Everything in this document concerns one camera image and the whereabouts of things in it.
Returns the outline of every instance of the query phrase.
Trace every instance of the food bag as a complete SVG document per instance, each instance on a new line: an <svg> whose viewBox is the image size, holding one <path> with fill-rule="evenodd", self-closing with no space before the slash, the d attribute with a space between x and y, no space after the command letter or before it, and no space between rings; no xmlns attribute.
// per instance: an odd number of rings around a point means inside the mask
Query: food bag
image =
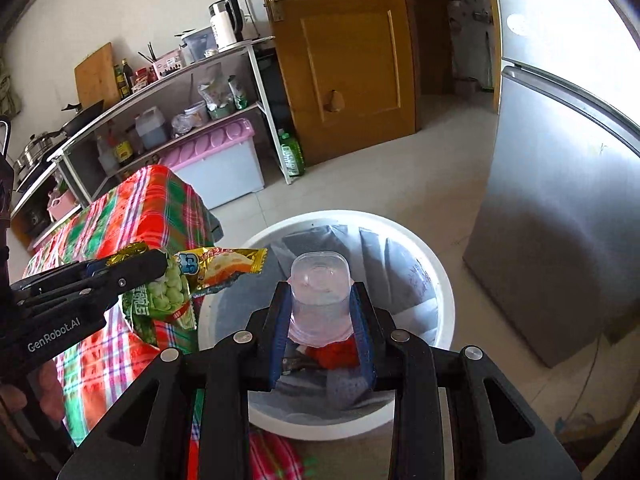
<svg viewBox="0 0 640 480"><path fill-rule="evenodd" d="M198 298L231 286L242 274L261 272L266 255L267 249L200 247L175 256L187 276L191 297Z"/></svg>
<svg viewBox="0 0 640 480"><path fill-rule="evenodd" d="M222 63L216 63L205 70L204 77L198 82L197 90L207 103L207 109L212 112L234 102L231 88L222 73Z"/></svg>
<svg viewBox="0 0 640 480"><path fill-rule="evenodd" d="M146 250L144 242L133 243L111 256L108 264ZM200 247L167 254L163 276L122 295L122 311L130 329L154 346L158 346L154 320L194 331L194 298L227 288L242 274L260 272L266 250Z"/></svg>

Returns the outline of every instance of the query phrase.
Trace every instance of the frying pan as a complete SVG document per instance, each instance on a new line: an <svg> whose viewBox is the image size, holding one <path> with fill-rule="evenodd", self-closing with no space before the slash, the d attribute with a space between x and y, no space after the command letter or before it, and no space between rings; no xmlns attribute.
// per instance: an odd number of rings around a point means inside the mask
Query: frying pan
<svg viewBox="0 0 640 480"><path fill-rule="evenodd" d="M64 110L72 110L73 108L77 109L78 105L67 105ZM102 114L103 108L104 99L98 101L95 104L92 104L82 111L79 111L73 119L71 119L68 123L62 126L62 128L60 128L60 133L64 133L67 138L73 137L76 133L82 130L82 128L87 126L87 124L92 122L95 118L99 117Z"/></svg>

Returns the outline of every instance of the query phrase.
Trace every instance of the red plaid blanket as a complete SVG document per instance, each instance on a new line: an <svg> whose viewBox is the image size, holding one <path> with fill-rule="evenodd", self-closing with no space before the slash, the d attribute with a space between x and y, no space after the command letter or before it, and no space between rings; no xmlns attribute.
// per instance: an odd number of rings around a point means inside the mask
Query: red plaid blanket
<svg viewBox="0 0 640 480"><path fill-rule="evenodd" d="M138 240L171 254L211 246L213 227L212 215L191 186L164 166L147 166L64 224L31 259L25 276L75 260L103 258ZM105 316L102 330L56 359L65 423L76 444L159 350L196 349L195 332L181 332L160 321L159 349L146 344L129 330L119 304ZM191 431L190 479L196 478L199 434L197 413ZM250 438L254 479L304 478L302 462L286 439L263 432L253 432Z"/></svg>

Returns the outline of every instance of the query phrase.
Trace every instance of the plastic storage box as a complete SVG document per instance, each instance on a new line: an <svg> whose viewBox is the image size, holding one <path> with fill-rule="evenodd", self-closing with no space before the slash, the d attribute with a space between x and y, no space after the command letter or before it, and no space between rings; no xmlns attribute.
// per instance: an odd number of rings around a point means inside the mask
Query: plastic storage box
<svg viewBox="0 0 640 480"><path fill-rule="evenodd" d="M239 126L233 140L225 129ZM161 161L200 195L212 209L242 195L264 188L262 171L255 154L254 128L240 119L224 128L205 131L195 140L176 148Z"/></svg>
<svg viewBox="0 0 640 480"><path fill-rule="evenodd" d="M164 115L157 106L136 117L136 131L147 150L157 148L169 140Z"/></svg>
<svg viewBox="0 0 640 480"><path fill-rule="evenodd" d="M217 48L216 37L213 35L213 29L210 25L183 34L181 40L187 45L194 61L205 59L205 52L212 48Z"/></svg>

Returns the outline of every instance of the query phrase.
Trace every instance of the white trash bin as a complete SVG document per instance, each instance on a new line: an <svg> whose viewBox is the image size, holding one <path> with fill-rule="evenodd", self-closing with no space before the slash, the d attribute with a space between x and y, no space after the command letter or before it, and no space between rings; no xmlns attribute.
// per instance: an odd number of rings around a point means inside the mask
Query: white trash bin
<svg viewBox="0 0 640 480"><path fill-rule="evenodd" d="M371 303L387 309L398 328L450 348L455 307L447 274L427 244L391 220L360 211L318 211L278 222L241 246L270 248L265 267L206 296L198 324L200 349L245 328L254 310L269 305L277 282L289 277L295 257L313 251L342 254L351 277L365 283ZM356 408L338 412L323 406L321 397L297 394L296 380L295 374L283 376L270 393L249 392L250 422L289 438L336 440L394 418L392 393L371 392Z"/></svg>

